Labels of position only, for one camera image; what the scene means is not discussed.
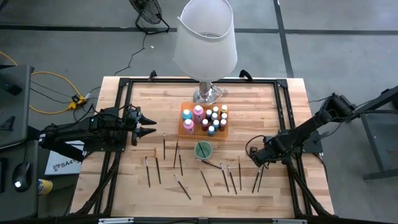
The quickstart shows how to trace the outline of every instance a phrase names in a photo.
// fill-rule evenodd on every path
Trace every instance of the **lamp base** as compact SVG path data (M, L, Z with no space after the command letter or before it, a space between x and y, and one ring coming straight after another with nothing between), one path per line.
M212 104L218 100L212 86L213 84L211 82L200 82L199 89L193 94L193 102Z

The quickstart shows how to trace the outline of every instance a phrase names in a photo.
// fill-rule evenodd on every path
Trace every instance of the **white lampshade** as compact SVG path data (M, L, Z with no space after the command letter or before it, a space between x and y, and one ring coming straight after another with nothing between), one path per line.
M213 82L234 70L238 56L226 0L191 0L178 17L174 60L191 78Z

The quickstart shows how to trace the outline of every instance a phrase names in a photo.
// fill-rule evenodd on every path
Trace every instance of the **black fan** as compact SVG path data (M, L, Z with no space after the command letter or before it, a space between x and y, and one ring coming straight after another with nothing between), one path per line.
M129 0L129 2L133 6L133 8L138 12L138 17L136 19L136 26L138 27L138 29L149 35L169 31L170 26L163 20L162 9L160 8L160 5L157 2L157 0ZM159 24L162 21L164 22L164 24L166 24L167 29L161 31L149 32L148 30L138 25L138 20L140 18L144 18L150 24Z

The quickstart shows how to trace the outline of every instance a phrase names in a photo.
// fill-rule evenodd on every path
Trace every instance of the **concrete floor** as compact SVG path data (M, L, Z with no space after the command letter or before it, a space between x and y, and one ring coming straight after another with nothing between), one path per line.
M165 20L175 27L176 17L187 0L159 0ZM235 28L277 29L272 0L230 0ZM397 30L395 0L280 0L286 29ZM134 26L136 12L125 0L13 0L0 12L0 22L74 26ZM36 71L51 71L70 79L83 93L101 84L102 78L126 66L139 50L139 32L49 32L0 30L0 50L19 64ZM146 38L146 49L134 56L132 67L120 75L181 76L172 60L175 33ZM254 77L286 77L279 34L236 34L238 64ZM336 92L360 104L398 83L398 36L396 35L287 35L294 77L304 78L309 100ZM0 63L10 64L0 57ZM66 83L46 75L38 83L73 94ZM34 87L59 100L68 100ZM46 111L65 107L32 93L31 104ZM320 103L311 104L316 112ZM33 111L29 124L42 129L50 123L73 121L72 112L47 116ZM333 130L329 124L320 132ZM398 177L363 182L364 174L377 171L363 126L359 120L343 124L322 140L329 187L337 215L346 218L396 222ZM40 164L42 170L45 162ZM76 177L69 178L73 183ZM73 187L42 198L42 213L64 213Z

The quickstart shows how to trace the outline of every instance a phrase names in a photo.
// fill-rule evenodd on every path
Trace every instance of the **wooden table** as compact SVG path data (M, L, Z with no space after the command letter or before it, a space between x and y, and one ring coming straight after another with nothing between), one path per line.
M304 81L301 78L287 79L296 125L311 117ZM114 106L119 77L104 77L97 110ZM179 139L182 154L183 177L178 165L173 169L175 145L181 102L191 101L198 88L195 83L136 83L132 89L132 104L141 106L143 114L157 121L157 132L139 140L133 147L130 137L122 154L116 183L112 216L125 217L229 217L229 218L292 218L294 217L290 196L287 169L280 162L264 170L261 188L252 194L258 168L247 157L244 146L259 134L273 136L279 129L275 94L272 85L266 84L220 84L228 94L220 103L229 107L229 136L226 141L211 144L214 153L210 162L232 169L238 194L235 195L228 172L229 193L219 169L204 165L195 159L192 139ZM163 133L166 134L166 160L163 160ZM254 146L261 147L261 140ZM154 148L157 149L162 184L159 184ZM151 188L148 187L144 158L148 156ZM242 191L239 190L238 156L241 158ZM83 162L78 179L71 212L83 206L97 187L104 153L94 152ZM325 172L320 161L311 154L302 156L308 187L319 202L333 213ZM200 174L206 176L213 197ZM178 176L192 200L184 194L174 179ZM108 190L105 189L103 207ZM303 197L298 189L300 208L304 211Z

